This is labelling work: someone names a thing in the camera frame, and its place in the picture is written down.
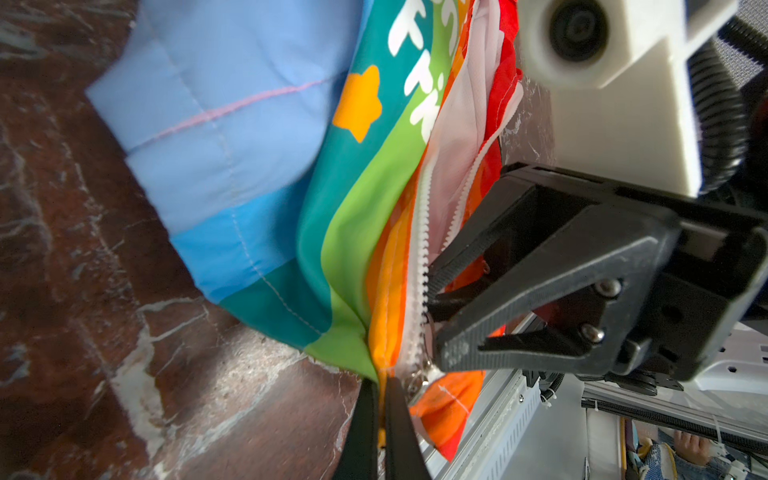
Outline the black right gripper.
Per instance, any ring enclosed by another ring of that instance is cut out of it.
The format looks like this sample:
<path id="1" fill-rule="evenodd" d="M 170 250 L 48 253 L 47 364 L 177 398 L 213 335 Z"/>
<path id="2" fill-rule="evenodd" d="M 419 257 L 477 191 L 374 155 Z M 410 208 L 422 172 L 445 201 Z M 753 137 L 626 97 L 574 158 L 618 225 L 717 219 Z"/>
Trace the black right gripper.
<path id="1" fill-rule="evenodd" d="M 502 181 L 515 264 L 438 331 L 444 372 L 689 381 L 766 283 L 760 215 L 523 164 Z"/>

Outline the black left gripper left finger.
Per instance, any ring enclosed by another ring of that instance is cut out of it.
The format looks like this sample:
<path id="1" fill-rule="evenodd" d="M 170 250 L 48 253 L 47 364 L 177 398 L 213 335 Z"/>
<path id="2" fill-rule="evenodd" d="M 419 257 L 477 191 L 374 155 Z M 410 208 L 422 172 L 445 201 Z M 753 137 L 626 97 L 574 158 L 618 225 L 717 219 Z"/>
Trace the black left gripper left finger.
<path id="1" fill-rule="evenodd" d="M 378 385 L 364 379 L 333 480 L 378 478 L 378 431 Z"/>

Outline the rainbow striped kids jacket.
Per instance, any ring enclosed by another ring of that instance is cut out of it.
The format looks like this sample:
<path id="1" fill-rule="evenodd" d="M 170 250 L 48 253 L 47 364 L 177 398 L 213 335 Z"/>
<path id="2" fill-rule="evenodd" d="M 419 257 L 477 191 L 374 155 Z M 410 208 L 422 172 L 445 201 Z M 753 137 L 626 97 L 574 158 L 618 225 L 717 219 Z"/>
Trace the rainbow striped kids jacket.
<path id="1" fill-rule="evenodd" d="M 209 301 L 384 386 L 499 177 L 518 30 L 513 1 L 143 1 L 87 95 Z"/>

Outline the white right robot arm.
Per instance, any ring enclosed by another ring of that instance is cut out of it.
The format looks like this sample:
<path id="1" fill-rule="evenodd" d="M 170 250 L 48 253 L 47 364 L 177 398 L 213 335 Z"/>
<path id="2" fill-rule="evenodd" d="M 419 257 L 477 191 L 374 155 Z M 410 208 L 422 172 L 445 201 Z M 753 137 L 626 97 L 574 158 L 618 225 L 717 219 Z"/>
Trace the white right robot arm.
<path id="1" fill-rule="evenodd" d="M 516 164 L 429 267 L 432 356 L 765 393 L 766 282 L 762 213 Z"/>

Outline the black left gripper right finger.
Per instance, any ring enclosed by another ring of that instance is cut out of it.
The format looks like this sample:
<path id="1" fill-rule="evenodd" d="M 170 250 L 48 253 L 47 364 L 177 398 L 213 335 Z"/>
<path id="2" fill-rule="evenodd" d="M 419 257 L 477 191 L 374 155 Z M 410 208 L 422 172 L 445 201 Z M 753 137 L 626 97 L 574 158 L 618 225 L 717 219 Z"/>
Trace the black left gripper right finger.
<path id="1" fill-rule="evenodd" d="M 389 377 L 385 395 L 385 479 L 431 480 L 401 382 Z"/>

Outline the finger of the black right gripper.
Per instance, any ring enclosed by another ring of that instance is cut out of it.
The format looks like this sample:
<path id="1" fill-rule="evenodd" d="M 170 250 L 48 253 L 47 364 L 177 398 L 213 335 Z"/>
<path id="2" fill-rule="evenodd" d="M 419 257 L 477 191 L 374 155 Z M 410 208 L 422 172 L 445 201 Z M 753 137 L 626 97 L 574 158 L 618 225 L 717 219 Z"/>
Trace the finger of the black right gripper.
<path id="1" fill-rule="evenodd" d="M 569 179 L 507 173 L 498 180 L 429 267 L 427 298 L 442 300 L 446 287 L 476 260 L 490 267 L 485 289 L 594 202 Z"/>

